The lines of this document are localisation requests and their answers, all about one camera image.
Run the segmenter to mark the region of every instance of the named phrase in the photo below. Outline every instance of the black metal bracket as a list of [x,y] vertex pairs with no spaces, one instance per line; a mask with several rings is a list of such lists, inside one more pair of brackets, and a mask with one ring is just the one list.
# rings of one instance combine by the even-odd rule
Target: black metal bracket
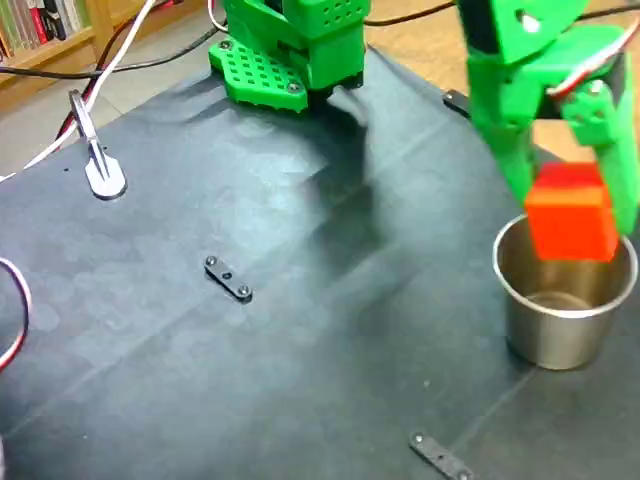
[[252,300],[253,290],[220,258],[207,257],[204,261],[204,269],[242,303],[249,303]]
[[449,90],[442,96],[442,102],[447,108],[459,113],[467,120],[471,118],[469,113],[469,98],[457,90]]
[[476,478],[461,460],[424,433],[414,433],[409,440],[409,446],[420,458],[433,465],[448,480],[474,480]]

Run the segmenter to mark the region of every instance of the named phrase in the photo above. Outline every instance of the black cable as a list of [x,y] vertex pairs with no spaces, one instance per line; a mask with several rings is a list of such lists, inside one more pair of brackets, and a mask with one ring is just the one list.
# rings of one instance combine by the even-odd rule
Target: black cable
[[578,17],[578,20],[589,20],[590,18],[606,17],[607,15],[631,12],[632,10],[640,10],[640,5],[625,5],[624,7],[607,8],[606,10],[598,10],[597,12],[583,13]]
[[436,5],[435,7],[428,8],[427,10],[423,10],[421,12],[405,15],[403,17],[388,18],[386,20],[365,20],[364,24],[367,27],[389,27],[391,25],[398,25],[399,23],[405,23],[405,22],[410,22],[411,20],[417,20],[418,18],[428,17],[429,15],[433,15],[434,13],[441,12],[442,10],[446,10],[447,8],[454,7],[455,5],[456,5],[455,2],[447,2],[447,3],[443,3],[442,5]]
[[[438,13],[442,10],[446,10],[447,8],[451,8],[453,6],[455,6],[455,2],[447,2],[447,3],[443,3],[442,5],[438,5],[438,6],[429,8],[427,10],[412,13],[410,15],[406,15],[403,17],[390,18],[387,20],[365,20],[364,24],[369,27],[387,27],[391,25],[397,25],[399,23],[409,22],[411,20],[416,20],[418,18],[423,18],[429,15],[432,15],[434,13]],[[610,8],[607,10],[589,12],[589,13],[580,15],[580,17],[578,17],[578,20],[589,20],[592,18],[605,17],[607,15],[615,15],[617,13],[624,13],[624,12],[629,12],[633,10],[640,10],[640,5],[627,5],[623,7]],[[191,52],[195,48],[199,47],[204,42],[206,42],[209,38],[211,38],[216,32],[217,32],[217,29],[209,30],[207,33],[205,33],[200,38],[198,38],[195,42],[186,46],[184,49],[174,53],[173,55],[168,55],[166,57],[159,58],[157,60],[150,60],[148,62],[134,63],[131,65],[123,65],[121,67],[117,67],[114,70],[114,72],[127,72],[131,70],[139,70],[139,69],[155,67],[158,65],[163,65],[165,63],[171,62],[173,60],[176,60],[177,58],[182,57],[183,55],[186,55],[187,53]],[[32,70],[28,68],[14,68],[14,67],[0,66],[0,74],[21,75],[26,77],[53,78],[56,80],[86,80],[89,78],[96,78],[100,76],[102,73],[103,73],[103,70],[96,70],[94,72],[87,72],[87,73],[61,73],[61,72],[49,72],[45,70]]]
[[[178,50],[177,52],[171,55],[167,55],[165,57],[158,58],[156,60],[149,60],[141,63],[132,63],[129,65],[122,65],[120,67],[116,67],[114,69],[114,73],[129,72],[131,70],[140,70],[143,68],[156,67],[158,65],[163,65],[165,63],[172,62],[173,60],[183,57],[187,53],[198,48],[204,42],[206,42],[211,37],[213,37],[217,31],[218,31],[217,28],[212,28],[208,32],[201,35],[194,42],[190,43],[183,49]],[[28,68],[0,67],[0,73],[6,73],[9,75],[22,75],[26,77],[54,78],[56,80],[86,80],[88,78],[99,77],[100,75],[102,75],[103,72],[104,70],[95,70],[93,72],[86,72],[86,73],[62,73],[62,72],[48,72],[45,70],[31,70]]]

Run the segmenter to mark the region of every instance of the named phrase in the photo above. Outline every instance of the cup rim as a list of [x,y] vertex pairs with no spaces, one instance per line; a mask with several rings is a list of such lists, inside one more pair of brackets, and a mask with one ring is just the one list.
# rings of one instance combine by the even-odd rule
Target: cup rim
[[539,305],[529,300],[524,295],[521,295],[504,278],[504,275],[500,270],[500,265],[498,264],[498,249],[500,247],[500,244],[502,243],[504,236],[511,229],[511,227],[513,227],[515,224],[523,221],[526,218],[527,218],[527,215],[522,214],[517,216],[510,222],[508,222],[504,227],[502,227],[502,229],[498,233],[498,236],[496,237],[493,243],[493,271],[495,272],[496,276],[498,277],[498,280],[500,281],[504,289],[509,293],[509,295],[515,298],[519,303],[523,304],[524,306],[532,310],[535,310],[537,312],[544,313],[547,315],[552,315],[554,317],[561,317],[561,318],[567,318],[567,319],[580,319],[580,318],[590,318],[590,317],[594,317],[594,316],[609,312],[617,308],[618,306],[620,306],[631,294],[631,292],[633,291],[633,287],[635,286],[636,281],[638,280],[638,257],[636,254],[636,250],[635,248],[633,248],[633,245],[631,244],[629,239],[625,236],[621,236],[620,237],[621,243],[627,249],[627,252],[629,254],[629,260],[631,262],[631,265],[629,266],[629,281],[625,285],[622,292],[610,302],[605,303],[604,305],[599,305],[595,308],[590,308],[588,310],[560,310],[556,308],[544,307],[542,305]]

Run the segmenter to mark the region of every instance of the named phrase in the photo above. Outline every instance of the perforated green plate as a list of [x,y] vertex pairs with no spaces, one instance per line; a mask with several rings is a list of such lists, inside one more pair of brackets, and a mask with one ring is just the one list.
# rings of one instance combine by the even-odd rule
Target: perforated green plate
[[298,73],[275,58],[252,50],[233,37],[209,49],[211,65],[224,74],[227,92],[238,102],[301,112],[307,90]]

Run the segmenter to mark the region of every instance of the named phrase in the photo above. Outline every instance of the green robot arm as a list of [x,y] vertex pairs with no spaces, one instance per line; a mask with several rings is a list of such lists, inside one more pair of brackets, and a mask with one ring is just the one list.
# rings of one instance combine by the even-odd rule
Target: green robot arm
[[237,101],[301,111],[309,95],[359,86],[370,0],[226,0],[229,38],[209,50]]
[[594,149],[617,228],[629,234],[638,164],[631,69],[620,50],[633,30],[572,27],[585,6],[585,0],[565,0],[561,9],[551,0],[459,0],[471,119],[521,203],[536,174],[533,122],[569,122],[578,142]]

